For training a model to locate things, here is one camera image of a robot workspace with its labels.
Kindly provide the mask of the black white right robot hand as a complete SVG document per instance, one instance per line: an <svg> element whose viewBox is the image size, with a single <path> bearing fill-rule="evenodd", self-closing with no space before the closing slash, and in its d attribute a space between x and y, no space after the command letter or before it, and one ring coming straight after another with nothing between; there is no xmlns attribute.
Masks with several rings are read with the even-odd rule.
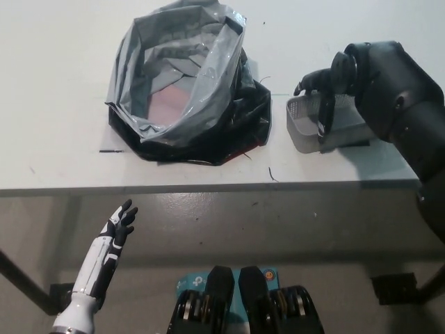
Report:
<svg viewBox="0 0 445 334"><path fill-rule="evenodd" d="M326 68L306 74L297 84L293 95L298 96L302 91L311 95L316 90L320 94L318 108L318 142L324 143L330 133L334 119L335 93L331 82L331 69Z"/></svg>

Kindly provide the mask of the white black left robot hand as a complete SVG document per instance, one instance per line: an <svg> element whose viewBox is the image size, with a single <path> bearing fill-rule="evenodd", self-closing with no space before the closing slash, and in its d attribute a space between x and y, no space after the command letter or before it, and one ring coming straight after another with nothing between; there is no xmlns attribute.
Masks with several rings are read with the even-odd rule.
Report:
<svg viewBox="0 0 445 334"><path fill-rule="evenodd" d="M69 305L56 317L52 333L94 333L94 316L102 308L132 223L138 212L132 200L120 205L93 240L74 283Z"/></svg>

